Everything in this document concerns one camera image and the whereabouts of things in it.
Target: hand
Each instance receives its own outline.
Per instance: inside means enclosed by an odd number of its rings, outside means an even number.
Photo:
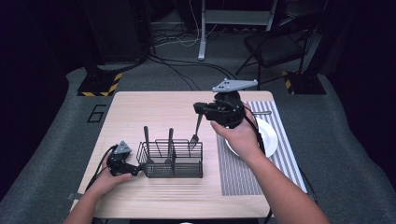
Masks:
[[[255,124],[255,119],[249,110],[245,109],[247,118]],[[257,155],[263,155],[259,148],[257,136],[253,127],[243,119],[242,122],[233,129],[225,128],[212,120],[210,122],[216,133],[227,139],[233,150],[245,161]]]
[[[128,179],[132,178],[131,174],[123,174],[123,175],[117,175],[113,176],[110,173],[109,168],[107,168],[106,162],[108,160],[108,157],[110,156],[110,153],[108,153],[103,160],[102,163],[102,169],[103,170],[99,176],[97,176],[95,182],[93,182],[92,186],[88,189],[88,191],[93,191],[97,195],[104,195],[111,191],[114,187],[116,187],[119,183],[122,183]]]

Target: black wire basket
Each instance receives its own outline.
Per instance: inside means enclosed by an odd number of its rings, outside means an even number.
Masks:
[[[191,147],[189,140],[157,139],[141,142],[137,161],[149,178],[202,178],[203,144]]]

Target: person's right hand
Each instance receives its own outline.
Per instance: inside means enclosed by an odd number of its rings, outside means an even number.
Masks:
[[[256,124],[251,112],[247,109],[245,109],[245,111],[247,117],[252,121],[252,123]],[[230,146],[233,148],[233,151],[235,151],[244,161],[263,155],[259,148],[255,131],[246,119],[243,119],[242,122],[233,129],[225,128],[214,120],[212,120],[210,124],[216,133],[227,139]]]

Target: black chair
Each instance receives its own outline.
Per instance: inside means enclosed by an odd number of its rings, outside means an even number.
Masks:
[[[322,11],[288,17],[269,31],[247,36],[244,42],[250,56],[235,74],[238,75],[244,67],[254,64],[248,63],[252,58],[256,59],[255,63],[258,64],[257,90],[263,83],[261,82],[262,67],[270,68],[301,59],[298,70],[300,74],[303,70],[308,40],[322,17]]]

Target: striped placemat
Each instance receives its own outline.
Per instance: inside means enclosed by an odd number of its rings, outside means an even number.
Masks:
[[[278,138],[276,152],[269,158],[274,165],[304,192],[306,187],[291,150],[288,137],[280,120],[274,101],[247,102],[252,111],[272,111],[271,115],[259,115],[275,130]],[[217,136],[221,191],[223,196],[260,195],[262,190],[248,166],[228,149],[224,138]]]

